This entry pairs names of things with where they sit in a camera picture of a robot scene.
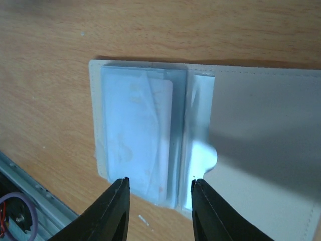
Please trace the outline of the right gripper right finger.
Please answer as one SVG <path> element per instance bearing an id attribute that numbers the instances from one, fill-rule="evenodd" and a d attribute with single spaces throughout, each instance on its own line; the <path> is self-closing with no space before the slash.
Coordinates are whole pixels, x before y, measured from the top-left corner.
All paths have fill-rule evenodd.
<path id="1" fill-rule="evenodd" d="M 191 197 L 195 240 L 272 240 L 204 179 L 192 181 Z"/>

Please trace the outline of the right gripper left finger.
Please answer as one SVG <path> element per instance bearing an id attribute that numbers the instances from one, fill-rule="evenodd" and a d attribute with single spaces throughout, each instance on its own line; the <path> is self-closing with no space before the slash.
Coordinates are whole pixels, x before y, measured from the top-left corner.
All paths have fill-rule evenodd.
<path id="1" fill-rule="evenodd" d="M 129 178 L 117 179 L 79 217 L 50 240 L 127 240 L 129 209 Z"/>

